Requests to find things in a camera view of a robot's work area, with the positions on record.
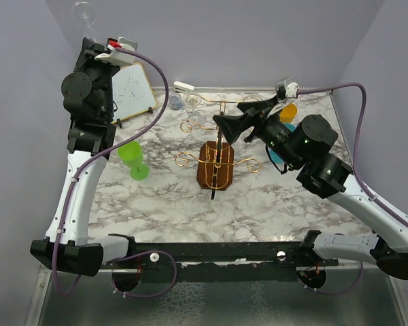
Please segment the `clear wine glass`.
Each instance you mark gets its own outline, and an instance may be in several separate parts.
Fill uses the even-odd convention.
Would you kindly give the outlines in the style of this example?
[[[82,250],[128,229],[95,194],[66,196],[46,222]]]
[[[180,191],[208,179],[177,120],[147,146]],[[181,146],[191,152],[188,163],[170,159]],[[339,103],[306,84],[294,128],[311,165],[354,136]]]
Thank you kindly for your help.
[[[262,100],[263,98],[259,95],[249,94],[245,96],[244,98],[242,98],[241,100],[238,100],[238,103],[252,103],[252,102],[258,102]]]
[[[182,100],[188,109],[188,120],[196,122],[199,125],[204,125],[205,119],[197,110],[197,107],[201,104],[202,98],[197,93],[189,92],[183,95]]]
[[[95,28],[97,15],[88,1],[76,1],[71,8],[71,15],[82,27],[84,37],[96,43],[103,43],[103,35]]]

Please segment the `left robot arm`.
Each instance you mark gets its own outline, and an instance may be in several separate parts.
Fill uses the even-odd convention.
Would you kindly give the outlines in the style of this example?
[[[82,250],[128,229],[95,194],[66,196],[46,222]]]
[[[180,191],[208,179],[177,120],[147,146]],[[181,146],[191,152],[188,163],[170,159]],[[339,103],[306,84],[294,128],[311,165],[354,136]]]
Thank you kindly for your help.
[[[122,48],[135,51],[137,44],[124,37],[106,44],[83,38],[73,72],[61,84],[71,118],[67,173],[52,223],[30,247],[31,255],[51,270],[94,276],[105,261],[106,243],[88,241],[88,219],[116,132],[112,78],[134,62]]]

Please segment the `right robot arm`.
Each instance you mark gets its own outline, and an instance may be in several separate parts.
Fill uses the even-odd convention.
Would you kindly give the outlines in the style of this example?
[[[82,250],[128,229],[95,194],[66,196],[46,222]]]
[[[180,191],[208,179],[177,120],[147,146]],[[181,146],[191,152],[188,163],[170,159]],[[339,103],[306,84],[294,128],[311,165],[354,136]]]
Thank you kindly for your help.
[[[308,266],[328,259],[362,261],[408,280],[408,216],[362,186],[351,166],[330,152],[338,134],[321,115],[308,115],[290,130],[278,114],[268,114],[277,102],[273,97],[239,103],[242,115],[214,115],[213,120],[229,144],[250,129],[246,143],[260,139],[288,170],[299,171],[296,179],[306,190],[349,211],[373,231],[368,236],[310,231],[299,248],[300,260]]]

